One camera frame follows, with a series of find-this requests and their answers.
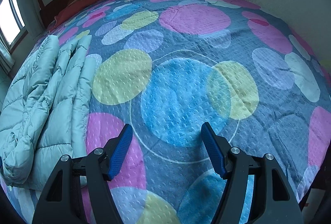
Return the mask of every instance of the blue gripper pad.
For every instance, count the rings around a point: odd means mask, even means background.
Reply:
[[[126,153],[132,141],[132,133],[131,125],[128,125],[110,158],[108,176],[111,180],[114,179],[121,170]]]
[[[206,123],[204,123],[201,126],[201,136],[202,141],[207,149],[207,153],[209,155],[209,159],[214,168],[214,171],[221,177],[223,177],[226,174],[225,159],[219,146],[217,145],[217,142],[214,139],[214,136],[216,136],[216,134],[213,130],[210,130],[207,127]]]

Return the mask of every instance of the window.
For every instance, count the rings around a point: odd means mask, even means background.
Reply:
[[[2,0],[0,4],[0,41],[9,50],[24,27],[16,0]]]

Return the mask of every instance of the window frame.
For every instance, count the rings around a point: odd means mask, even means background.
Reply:
[[[14,3],[13,0],[9,0],[9,5],[10,5],[10,9],[12,10],[13,16],[15,18],[16,24],[19,28],[19,33],[17,34],[17,36],[14,38],[14,40],[12,41],[11,44],[8,43],[5,35],[3,34],[1,28],[0,28],[0,42],[2,42],[5,47],[7,48],[8,51],[10,51],[15,43],[17,42],[17,40],[20,39],[20,37],[24,34],[24,32],[26,31],[25,26],[22,25],[21,21],[19,20],[19,17],[17,15],[16,9],[14,7]]]

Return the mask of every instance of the yellow circle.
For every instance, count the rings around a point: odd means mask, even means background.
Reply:
[[[84,32],[81,32],[79,35],[76,36],[77,39],[81,39],[83,36],[88,35],[90,33],[90,30],[86,30]]]
[[[228,84],[231,95],[230,117],[244,119],[252,115],[259,104],[259,92],[247,69],[235,61],[224,61],[214,67]]]
[[[175,209],[161,197],[147,193],[145,209],[137,224],[180,224]]]
[[[72,18],[70,21],[68,21],[64,26],[68,26],[70,25],[75,19],[77,18],[77,16],[75,16],[74,18]]]
[[[95,98],[107,105],[127,102],[147,85],[152,59],[139,49],[118,51],[99,67],[93,81]]]
[[[121,28],[123,30],[137,30],[156,21],[157,19],[158,13],[156,11],[141,11],[124,20]]]

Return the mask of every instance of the bed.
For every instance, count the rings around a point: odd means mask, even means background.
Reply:
[[[92,36],[88,153],[133,127],[108,184],[124,223],[210,223],[225,182],[200,137],[205,121],[247,154],[273,154],[298,202],[309,189],[331,138],[330,75],[267,10],[245,0],[101,0],[53,26],[31,54],[49,34],[60,46]],[[241,223],[253,184],[249,177]],[[1,186],[31,223],[40,192]]]

